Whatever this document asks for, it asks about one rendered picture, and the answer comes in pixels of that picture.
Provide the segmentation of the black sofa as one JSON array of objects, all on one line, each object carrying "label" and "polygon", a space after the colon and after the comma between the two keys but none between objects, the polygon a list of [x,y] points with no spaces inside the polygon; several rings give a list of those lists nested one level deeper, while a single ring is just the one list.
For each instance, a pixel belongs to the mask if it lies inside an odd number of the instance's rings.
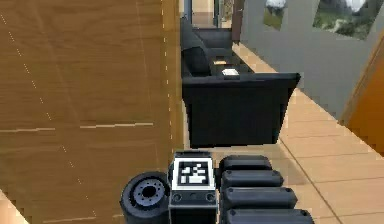
[{"label": "black sofa", "polygon": [[[297,72],[255,72],[233,49],[229,28],[197,28],[180,19],[182,99],[193,148],[274,144]],[[223,60],[227,64],[215,65]],[[236,69],[238,76],[222,70]]]}]

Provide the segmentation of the orange wooden door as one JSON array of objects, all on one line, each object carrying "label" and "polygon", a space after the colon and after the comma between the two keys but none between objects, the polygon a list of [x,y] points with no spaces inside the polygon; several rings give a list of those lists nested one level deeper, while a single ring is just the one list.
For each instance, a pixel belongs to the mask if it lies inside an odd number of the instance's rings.
[{"label": "orange wooden door", "polygon": [[345,105],[339,123],[384,156],[384,31]]}]

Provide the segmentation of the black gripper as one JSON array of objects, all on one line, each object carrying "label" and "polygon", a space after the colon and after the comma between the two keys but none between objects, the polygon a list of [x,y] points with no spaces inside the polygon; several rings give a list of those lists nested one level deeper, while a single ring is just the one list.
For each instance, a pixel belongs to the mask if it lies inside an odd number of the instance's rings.
[{"label": "black gripper", "polygon": [[170,187],[164,172],[144,172],[123,188],[120,207],[125,224],[169,224]]}]

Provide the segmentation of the dark brown door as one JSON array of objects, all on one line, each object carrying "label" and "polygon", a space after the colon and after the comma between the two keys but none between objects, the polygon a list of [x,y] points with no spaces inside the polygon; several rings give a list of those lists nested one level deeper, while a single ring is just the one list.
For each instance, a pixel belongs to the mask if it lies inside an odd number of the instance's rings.
[{"label": "dark brown door", "polygon": [[232,41],[235,44],[240,42],[242,19],[245,0],[234,0],[232,11]]}]

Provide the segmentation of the brown wooden cupboard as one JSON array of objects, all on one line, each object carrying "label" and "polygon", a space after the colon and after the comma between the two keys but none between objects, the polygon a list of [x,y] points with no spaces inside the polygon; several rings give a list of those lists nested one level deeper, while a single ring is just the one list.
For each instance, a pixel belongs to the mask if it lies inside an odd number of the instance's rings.
[{"label": "brown wooden cupboard", "polygon": [[183,145],[180,0],[0,0],[0,191],[28,224],[121,224]]}]

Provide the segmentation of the framed landscape picture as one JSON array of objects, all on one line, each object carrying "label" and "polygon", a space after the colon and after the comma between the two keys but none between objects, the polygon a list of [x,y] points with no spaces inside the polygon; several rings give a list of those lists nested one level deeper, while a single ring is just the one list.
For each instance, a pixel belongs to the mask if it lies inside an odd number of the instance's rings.
[{"label": "framed landscape picture", "polygon": [[266,0],[263,23],[276,30],[280,30],[287,0]]},{"label": "framed landscape picture", "polygon": [[384,0],[319,0],[312,26],[365,40]]}]

